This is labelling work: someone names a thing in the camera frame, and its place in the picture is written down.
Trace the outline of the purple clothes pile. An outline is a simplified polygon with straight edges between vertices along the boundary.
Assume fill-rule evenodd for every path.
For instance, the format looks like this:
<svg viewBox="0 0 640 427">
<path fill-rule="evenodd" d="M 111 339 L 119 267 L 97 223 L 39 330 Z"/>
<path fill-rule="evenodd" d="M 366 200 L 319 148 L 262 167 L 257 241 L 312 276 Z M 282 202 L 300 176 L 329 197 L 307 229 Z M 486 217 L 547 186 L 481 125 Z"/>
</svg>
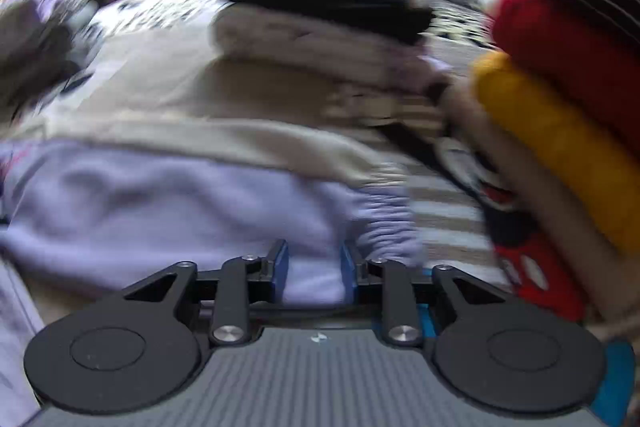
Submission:
<svg viewBox="0 0 640 427">
<path fill-rule="evenodd" d="M 86 69 L 103 29 L 94 0 L 1 1 L 1 108 L 37 98 Z"/>
</svg>

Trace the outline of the white printed folded garment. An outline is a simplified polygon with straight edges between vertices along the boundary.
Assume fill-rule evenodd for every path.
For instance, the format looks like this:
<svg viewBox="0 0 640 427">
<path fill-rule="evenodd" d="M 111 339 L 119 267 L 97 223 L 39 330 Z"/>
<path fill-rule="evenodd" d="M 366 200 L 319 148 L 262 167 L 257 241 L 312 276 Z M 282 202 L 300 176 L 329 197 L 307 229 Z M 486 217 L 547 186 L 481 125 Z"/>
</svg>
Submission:
<svg viewBox="0 0 640 427">
<path fill-rule="evenodd" d="M 230 3 L 210 24 L 212 43 L 227 56 L 321 72 L 381 89 L 422 92 L 450 67 L 428 54 L 425 41 L 403 44 L 372 32 Z"/>
</svg>

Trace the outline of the red folded sweater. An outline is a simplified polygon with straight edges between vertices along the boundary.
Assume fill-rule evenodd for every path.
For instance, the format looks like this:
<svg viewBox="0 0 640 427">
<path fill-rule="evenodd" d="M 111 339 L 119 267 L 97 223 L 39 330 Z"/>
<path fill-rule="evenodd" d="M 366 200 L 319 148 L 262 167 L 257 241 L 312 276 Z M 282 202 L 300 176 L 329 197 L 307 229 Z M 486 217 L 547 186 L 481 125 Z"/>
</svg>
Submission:
<svg viewBox="0 0 640 427">
<path fill-rule="evenodd" d="M 558 0 L 499 0 L 491 37 L 518 66 L 639 152 L 638 53 Z"/>
</svg>

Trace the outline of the beige folded garment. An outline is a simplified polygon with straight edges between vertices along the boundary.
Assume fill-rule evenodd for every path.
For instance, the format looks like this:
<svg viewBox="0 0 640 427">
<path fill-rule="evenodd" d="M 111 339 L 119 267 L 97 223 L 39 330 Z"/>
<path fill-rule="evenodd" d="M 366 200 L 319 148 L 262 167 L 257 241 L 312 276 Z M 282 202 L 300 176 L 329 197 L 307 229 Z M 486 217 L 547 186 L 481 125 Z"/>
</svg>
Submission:
<svg viewBox="0 0 640 427">
<path fill-rule="evenodd" d="M 496 165 L 540 221 L 608 321 L 639 317 L 639 261 L 626 259 L 600 234 L 582 205 L 526 147 L 489 121 L 467 84 L 445 89 L 439 107 Z"/>
</svg>

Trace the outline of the lavender pants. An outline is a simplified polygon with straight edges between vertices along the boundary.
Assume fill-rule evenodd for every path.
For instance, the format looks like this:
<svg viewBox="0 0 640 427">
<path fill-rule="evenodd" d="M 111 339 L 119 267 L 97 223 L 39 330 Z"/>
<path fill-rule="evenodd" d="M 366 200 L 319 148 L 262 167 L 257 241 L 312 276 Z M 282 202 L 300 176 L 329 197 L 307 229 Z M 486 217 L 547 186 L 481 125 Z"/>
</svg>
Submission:
<svg viewBox="0 0 640 427">
<path fill-rule="evenodd" d="M 1 248 L 22 270 L 86 295 L 180 261 L 218 269 L 279 239 L 284 301 L 345 298 L 340 250 L 423 258 L 404 182 L 352 187 L 279 169 L 75 141 L 1 147 Z"/>
</svg>

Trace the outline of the yellow folded sweater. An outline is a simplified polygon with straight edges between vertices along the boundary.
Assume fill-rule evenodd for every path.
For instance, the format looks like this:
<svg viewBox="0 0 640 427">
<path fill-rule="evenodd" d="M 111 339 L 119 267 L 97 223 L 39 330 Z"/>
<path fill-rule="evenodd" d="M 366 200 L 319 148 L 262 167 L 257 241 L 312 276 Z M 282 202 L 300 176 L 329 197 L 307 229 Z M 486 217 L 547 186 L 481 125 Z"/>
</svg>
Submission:
<svg viewBox="0 0 640 427">
<path fill-rule="evenodd" d="M 639 161 L 509 55 L 488 52 L 472 72 L 472 93 L 490 120 L 525 145 L 579 200 L 622 255 L 637 257 Z"/>
</svg>

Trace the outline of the Mickey Mouse plush blanket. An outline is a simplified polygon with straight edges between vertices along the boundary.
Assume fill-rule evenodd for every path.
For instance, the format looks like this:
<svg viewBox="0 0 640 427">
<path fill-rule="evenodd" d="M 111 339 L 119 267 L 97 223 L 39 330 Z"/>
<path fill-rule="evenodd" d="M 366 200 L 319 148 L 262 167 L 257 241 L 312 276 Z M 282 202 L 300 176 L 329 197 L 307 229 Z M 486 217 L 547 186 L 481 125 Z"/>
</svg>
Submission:
<svg viewBox="0 0 640 427">
<path fill-rule="evenodd" d="M 485 182 L 475 155 L 425 98 L 227 60 L 204 26 L 116 37 L 100 59 L 116 66 L 110 79 L 28 117 L 3 144 L 75 141 L 352 187 L 401 180 L 423 247 L 417 267 L 448 263 L 561 317 L 585 316 L 585 297 L 550 239 Z M 86 295 L 22 271 L 44 323 L 111 293 Z"/>
</svg>

